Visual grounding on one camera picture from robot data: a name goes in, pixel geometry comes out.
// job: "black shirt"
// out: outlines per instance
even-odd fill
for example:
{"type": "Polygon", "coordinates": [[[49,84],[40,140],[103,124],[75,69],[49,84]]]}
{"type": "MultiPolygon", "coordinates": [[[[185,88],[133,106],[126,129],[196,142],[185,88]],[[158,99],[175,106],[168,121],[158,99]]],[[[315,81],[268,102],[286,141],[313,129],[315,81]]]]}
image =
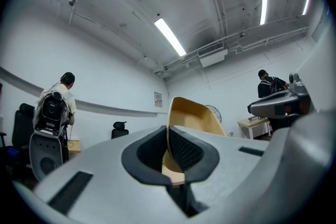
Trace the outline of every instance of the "black shirt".
{"type": "Polygon", "coordinates": [[[273,87],[276,87],[277,92],[285,90],[286,82],[277,77],[264,77],[264,80],[258,85],[259,98],[267,97],[271,95],[271,83],[273,87]]]}

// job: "black office chair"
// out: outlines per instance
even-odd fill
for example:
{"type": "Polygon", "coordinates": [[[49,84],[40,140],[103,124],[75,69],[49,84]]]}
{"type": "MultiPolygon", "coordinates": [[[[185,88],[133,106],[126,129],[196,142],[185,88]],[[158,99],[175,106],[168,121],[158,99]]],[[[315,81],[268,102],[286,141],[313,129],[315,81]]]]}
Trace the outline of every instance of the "black office chair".
{"type": "Polygon", "coordinates": [[[127,135],[129,133],[128,130],[125,130],[125,123],[127,123],[127,122],[126,121],[125,122],[117,121],[117,122],[114,123],[113,127],[115,129],[112,130],[111,139],[121,137],[121,136],[127,135]]]}
{"type": "Polygon", "coordinates": [[[33,134],[34,107],[21,104],[15,112],[12,136],[13,146],[6,146],[5,133],[0,133],[3,147],[0,147],[0,158],[6,167],[11,167],[12,175],[19,174],[21,168],[29,164],[29,140],[33,134]]]}

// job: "black hair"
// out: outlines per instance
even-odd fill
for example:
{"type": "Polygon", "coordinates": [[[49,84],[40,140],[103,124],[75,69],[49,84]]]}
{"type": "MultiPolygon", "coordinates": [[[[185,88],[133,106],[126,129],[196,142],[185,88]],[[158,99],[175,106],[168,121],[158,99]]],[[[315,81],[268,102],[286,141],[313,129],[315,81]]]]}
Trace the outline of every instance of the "black hair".
{"type": "Polygon", "coordinates": [[[75,76],[71,72],[66,72],[62,77],[61,77],[61,83],[65,84],[66,86],[72,84],[75,82],[75,76]]]}
{"type": "Polygon", "coordinates": [[[264,69],[261,69],[259,72],[258,72],[258,76],[259,78],[262,78],[264,75],[266,75],[266,71],[264,69]]]}

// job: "ceiling light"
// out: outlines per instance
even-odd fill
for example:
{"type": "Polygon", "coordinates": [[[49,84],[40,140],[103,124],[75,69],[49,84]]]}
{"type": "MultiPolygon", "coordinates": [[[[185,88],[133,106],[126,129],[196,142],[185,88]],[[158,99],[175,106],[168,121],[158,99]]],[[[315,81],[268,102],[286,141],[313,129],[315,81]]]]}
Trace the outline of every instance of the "ceiling light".
{"type": "Polygon", "coordinates": [[[266,12],[267,12],[267,0],[261,0],[260,25],[263,25],[266,21],[266,12]]]}
{"type": "Polygon", "coordinates": [[[170,30],[169,26],[166,24],[164,19],[159,19],[155,23],[156,27],[161,31],[161,33],[166,37],[166,39],[170,42],[170,44],[177,51],[178,55],[185,55],[185,50],[183,49],[180,42],[175,37],[174,33],[170,30]]]}
{"type": "Polygon", "coordinates": [[[306,0],[306,4],[304,5],[304,9],[303,9],[302,15],[306,15],[307,10],[308,10],[308,6],[309,6],[309,2],[310,2],[310,0],[306,0]]]}

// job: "person wearing black shirt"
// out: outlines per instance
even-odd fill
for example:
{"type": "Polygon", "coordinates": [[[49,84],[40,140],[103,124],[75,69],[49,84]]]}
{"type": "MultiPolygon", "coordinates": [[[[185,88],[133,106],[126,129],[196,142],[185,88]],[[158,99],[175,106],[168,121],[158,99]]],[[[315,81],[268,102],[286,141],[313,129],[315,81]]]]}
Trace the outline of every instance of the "person wearing black shirt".
{"type": "MultiPolygon", "coordinates": [[[[258,76],[261,80],[258,85],[258,96],[259,98],[267,97],[275,92],[287,90],[289,84],[282,79],[277,77],[270,77],[265,70],[260,70],[258,76]]],[[[288,127],[290,122],[287,119],[270,119],[268,118],[273,132],[277,129],[288,127]]]]}
{"type": "Polygon", "coordinates": [[[289,84],[277,77],[270,77],[265,70],[260,70],[258,76],[261,80],[258,85],[259,98],[267,97],[275,92],[287,90],[289,84]]]}

